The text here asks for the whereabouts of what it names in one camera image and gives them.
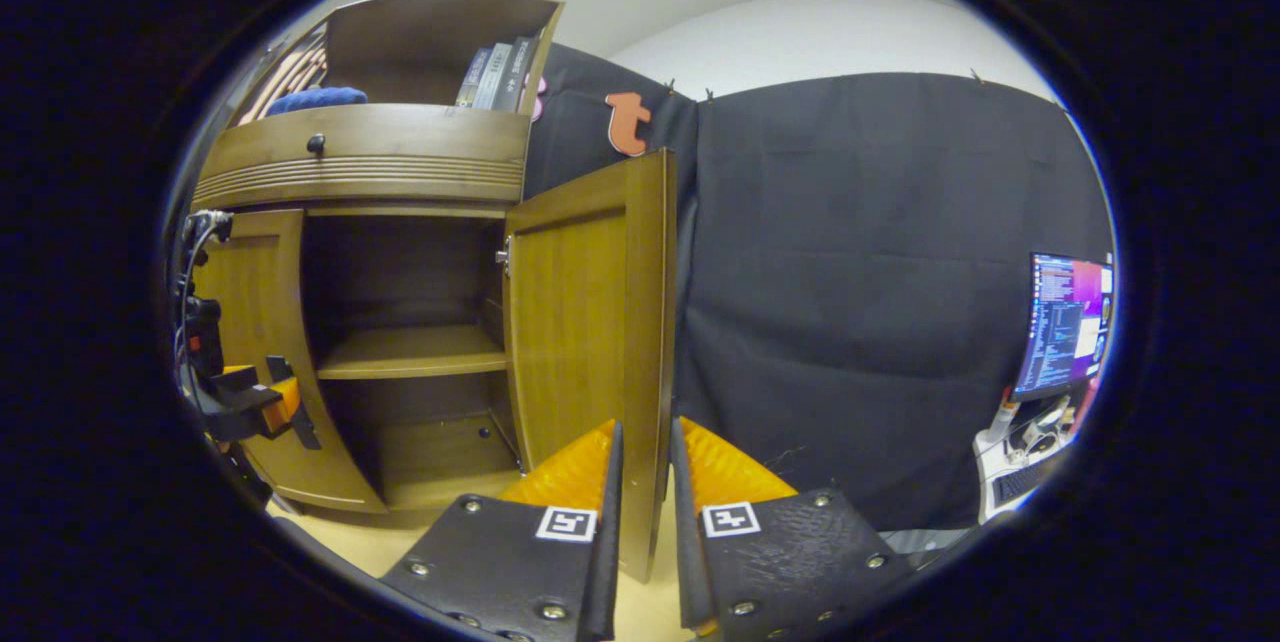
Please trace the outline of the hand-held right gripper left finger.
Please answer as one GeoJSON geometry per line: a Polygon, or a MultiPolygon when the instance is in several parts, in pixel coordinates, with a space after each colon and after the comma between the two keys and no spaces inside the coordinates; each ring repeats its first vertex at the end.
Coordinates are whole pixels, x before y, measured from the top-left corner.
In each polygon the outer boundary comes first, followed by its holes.
{"type": "Polygon", "coordinates": [[[463,492],[381,582],[494,641],[613,639],[623,457],[607,419],[504,492],[463,492]]]}

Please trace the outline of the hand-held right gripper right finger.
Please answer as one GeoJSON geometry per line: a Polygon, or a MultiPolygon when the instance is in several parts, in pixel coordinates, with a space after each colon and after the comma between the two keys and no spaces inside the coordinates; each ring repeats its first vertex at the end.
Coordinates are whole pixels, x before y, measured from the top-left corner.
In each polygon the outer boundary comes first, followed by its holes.
{"type": "Polygon", "coordinates": [[[681,622],[698,638],[826,638],[914,573],[835,489],[795,490],[682,417],[671,423],[681,622]]]}

